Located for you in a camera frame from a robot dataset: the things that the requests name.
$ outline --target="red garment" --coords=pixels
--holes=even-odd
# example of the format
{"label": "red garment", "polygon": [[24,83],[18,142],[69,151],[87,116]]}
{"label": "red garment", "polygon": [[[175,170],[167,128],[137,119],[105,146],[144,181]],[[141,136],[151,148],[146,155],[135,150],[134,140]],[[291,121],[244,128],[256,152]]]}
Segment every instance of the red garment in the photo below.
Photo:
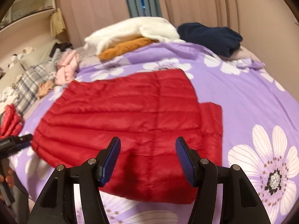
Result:
{"label": "red garment", "polygon": [[180,69],[71,82],[41,119],[32,148],[53,167],[77,166],[96,157],[114,136],[121,139],[121,153],[101,190],[128,199],[194,201],[197,190],[187,183],[175,152],[179,136],[221,165],[221,107],[198,103]]}
{"label": "red garment", "polygon": [[13,104],[5,107],[3,122],[0,127],[0,139],[8,136],[17,136],[23,129],[23,118],[17,114],[16,108]]}

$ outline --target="human hand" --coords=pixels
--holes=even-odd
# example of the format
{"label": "human hand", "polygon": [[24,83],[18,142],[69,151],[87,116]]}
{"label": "human hand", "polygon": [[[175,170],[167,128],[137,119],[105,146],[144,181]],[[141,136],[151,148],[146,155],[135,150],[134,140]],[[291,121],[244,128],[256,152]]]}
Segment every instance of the human hand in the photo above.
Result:
{"label": "human hand", "polygon": [[[8,186],[11,188],[15,185],[14,179],[13,179],[13,170],[11,168],[8,169],[8,175],[5,178],[5,181],[7,182]],[[4,176],[0,175],[0,183],[4,182]],[[0,192],[0,200],[4,200],[1,192]]]}

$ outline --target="finger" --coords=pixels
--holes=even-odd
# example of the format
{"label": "finger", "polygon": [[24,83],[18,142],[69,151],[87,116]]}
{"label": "finger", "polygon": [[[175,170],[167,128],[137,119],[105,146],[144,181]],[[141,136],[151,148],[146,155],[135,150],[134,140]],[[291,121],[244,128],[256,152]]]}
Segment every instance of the finger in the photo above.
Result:
{"label": "finger", "polygon": [[13,177],[11,175],[7,176],[5,178],[5,181],[10,184],[10,185],[13,185]]}
{"label": "finger", "polygon": [[13,175],[13,170],[12,170],[11,168],[9,168],[9,169],[7,170],[7,172],[8,172],[9,175],[11,175],[11,176]]}

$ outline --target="blue gripper pad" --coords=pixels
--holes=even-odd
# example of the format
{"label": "blue gripper pad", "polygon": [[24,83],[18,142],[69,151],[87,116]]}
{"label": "blue gripper pad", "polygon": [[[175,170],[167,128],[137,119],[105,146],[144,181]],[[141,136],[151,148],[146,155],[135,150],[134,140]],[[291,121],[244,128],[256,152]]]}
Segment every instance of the blue gripper pad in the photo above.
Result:
{"label": "blue gripper pad", "polygon": [[102,178],[100,180],[102,186],[110,181],[117,158],[121,151],[120,139],[118,137],[114,137],[105,151],[107,151],[107,157],[102,168]]}
{"label": "blue gripper pad", "polygon": [[192,187],[196,185],[195,171],[198,162],[195,160],[190,148],[187,146],[183,137],[178,137],[175,141],[175,150],[183,168],[185,178]]}

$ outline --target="bed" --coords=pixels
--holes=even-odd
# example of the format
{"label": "bed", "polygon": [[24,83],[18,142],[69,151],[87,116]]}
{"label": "bed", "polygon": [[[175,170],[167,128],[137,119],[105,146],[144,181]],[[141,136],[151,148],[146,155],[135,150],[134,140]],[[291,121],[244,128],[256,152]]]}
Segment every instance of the bed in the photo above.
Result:
{"label": "bed", "polygon": [[[140,71],[182,69],[193,84],[199,102],[213,102],[223,110],[224,166],[239,164],[262,199],[271,223],[283,222],[298,199],[299,105],[273,79],[263,64],[242,59],[226,62],[207,48],[191,43],[154,43],[102,64],[96,56],[84,58],[75,78],[90,82]],[[62,95],[57,86],[26,120],[21,135],[33,133],[40,119]],[[11,157],[15,171],[36,200],[53,168],[31,147]],[[272,194],[269,187],[280,188]],[[110,223],[187,223],[190,205],[143,203],[101,192]],[[214,222],[219,223],[221,186]],[[80,193],[75,186],[78,223],[84,223]]]}

